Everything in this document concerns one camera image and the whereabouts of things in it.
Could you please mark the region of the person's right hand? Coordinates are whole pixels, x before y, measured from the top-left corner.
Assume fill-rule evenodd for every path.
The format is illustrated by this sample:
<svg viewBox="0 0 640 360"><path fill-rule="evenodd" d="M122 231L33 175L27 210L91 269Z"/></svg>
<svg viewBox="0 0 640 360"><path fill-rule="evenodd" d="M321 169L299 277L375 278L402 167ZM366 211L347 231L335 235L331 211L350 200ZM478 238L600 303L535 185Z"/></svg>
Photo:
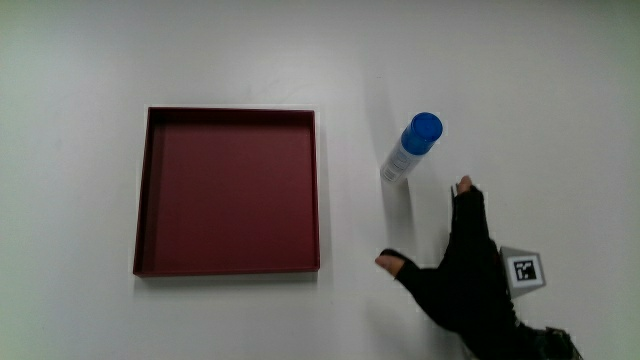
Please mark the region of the person's right hand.
<svg viewBox="0 0 640 360"><path fill-rule="evenodd" d="M411 294L438 326L456 333L476 359L580 359L570 335L535 329L517 317L496 243L490 238L484 195L469 176L452 198L451 231L435 268L421 268L393 249L375 263Z"/></svg>

